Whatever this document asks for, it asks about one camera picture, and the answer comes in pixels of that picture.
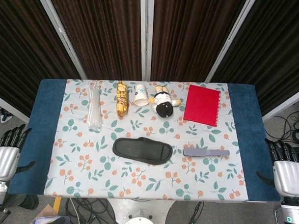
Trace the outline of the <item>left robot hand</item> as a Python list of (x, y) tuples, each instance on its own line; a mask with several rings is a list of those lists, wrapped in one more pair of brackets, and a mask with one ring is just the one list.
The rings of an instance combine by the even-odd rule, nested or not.
[(31, 169), (36, 162), (18, 166), (21, 151), (31, 128), (24, 129), (25, 124), (6, 131), (0, 139), (0, 181), (8, 182), (15, 174)]

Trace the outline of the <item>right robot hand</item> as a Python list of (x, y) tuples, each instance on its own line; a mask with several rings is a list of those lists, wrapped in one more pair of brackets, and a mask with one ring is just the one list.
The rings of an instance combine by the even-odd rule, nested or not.
[(272, 162), (273, 179), (257, 171), (264, 183), (274, 187), (282, 197), (299, 198), (299, 150), (282, 140), (265, 139)]

